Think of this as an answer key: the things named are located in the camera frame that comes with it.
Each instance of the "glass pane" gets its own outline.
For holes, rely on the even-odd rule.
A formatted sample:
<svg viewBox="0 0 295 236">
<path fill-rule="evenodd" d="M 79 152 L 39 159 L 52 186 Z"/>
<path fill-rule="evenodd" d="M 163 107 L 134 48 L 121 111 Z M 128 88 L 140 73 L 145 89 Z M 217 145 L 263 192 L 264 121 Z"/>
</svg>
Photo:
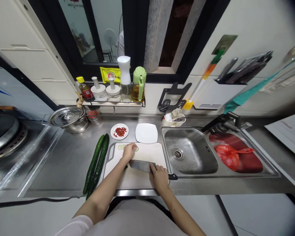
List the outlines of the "glass pane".
<svg viewBox="0 0 295 236">
<path fill-rule="evenodd" d="M 90 0 L 104 59 L 117 62 L 125 55 L 121 0 Z"/>
<path fill-rule="evenodd" d="M 99 62 L 81 0 L 58 0 L 84 62 Z"/>
<path fill-rule="evenodd" d="M 171 67 L 183 34 L 193 0 L 174 0 L 171 9 L 159 67 Z"/>
</svg>

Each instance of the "wall shelf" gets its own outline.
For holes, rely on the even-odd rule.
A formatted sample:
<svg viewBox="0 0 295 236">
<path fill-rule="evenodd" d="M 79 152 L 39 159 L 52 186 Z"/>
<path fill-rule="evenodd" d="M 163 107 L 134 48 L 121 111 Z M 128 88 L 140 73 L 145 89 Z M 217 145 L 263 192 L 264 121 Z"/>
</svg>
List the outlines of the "wall shelf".
<svg viewBox="0 0 295 236">
<path fill-rule="evenodd" d="M 143 102 L 100 102 L 100 101 L 92 101 L 82 103 L 83 106 L 106 106 L 106 107 L 145 107 L 146 102 L 145 99 Z"/>
</svg>

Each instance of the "red plastic bag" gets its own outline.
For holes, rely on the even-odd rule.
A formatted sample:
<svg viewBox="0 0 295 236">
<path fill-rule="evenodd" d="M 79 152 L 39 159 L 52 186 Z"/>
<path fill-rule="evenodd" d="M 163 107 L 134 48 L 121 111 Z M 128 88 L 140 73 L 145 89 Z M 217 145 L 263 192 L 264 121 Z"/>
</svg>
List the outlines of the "red plastic bag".
<svg viewBox="0 0 295 236">
<path fill-rule="evenodd" d="M 245 148 L 237 151 L 229 145 L 218 145 L 215 147 L 215 151 L 222 160 L 222 162 L 231 170 L 236 171 L 239 167 L 239 155 L 238 153 L 250 153 L 253 152 L 252 148 Z"/>
</svg>

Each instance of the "white shirt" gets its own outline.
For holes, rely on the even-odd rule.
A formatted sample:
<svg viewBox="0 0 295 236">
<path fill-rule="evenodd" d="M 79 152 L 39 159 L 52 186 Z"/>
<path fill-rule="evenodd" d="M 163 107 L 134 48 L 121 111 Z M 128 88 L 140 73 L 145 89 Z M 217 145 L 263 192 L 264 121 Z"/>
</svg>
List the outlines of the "white shirt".
<svg viewBox="0 0 295 236">
<path fill-rule="evenodd" d="M 121 31 L 118 40 L 118 52 L 117 57 L 125 55 L 125 40 L 124 40 L 124 31 Z"/>
<path fill-rule="evenodd" d="M 186 236 L 154 204 L 137 199 L 119 203 L 108 217 L 96 225 L 86 215 L 73 218 L 56 236 Z"/>
</svg>

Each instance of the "cleaver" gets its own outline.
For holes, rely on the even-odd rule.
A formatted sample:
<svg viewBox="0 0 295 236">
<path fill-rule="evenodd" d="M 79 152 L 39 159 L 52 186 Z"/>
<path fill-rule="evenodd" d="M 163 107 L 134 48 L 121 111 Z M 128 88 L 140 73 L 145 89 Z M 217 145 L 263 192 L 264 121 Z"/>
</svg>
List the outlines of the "cleaver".
<svg viewBox="0 0 295 236">
<path fill-rule="evenodd" d="M 153 174 L 151 168 L 150 168 L 150 163 L 155 167 L 156 164 L 154 162 L 146 162 L 146 161 L 138 161 L 138 160 L 130 160 L 129 165 L 133 169 L 138 169 L 147 173 Z M 178 180 L 178 176 L 175 174 L 168 174 L 168 179 L 170 180 Z"/>
</svg>

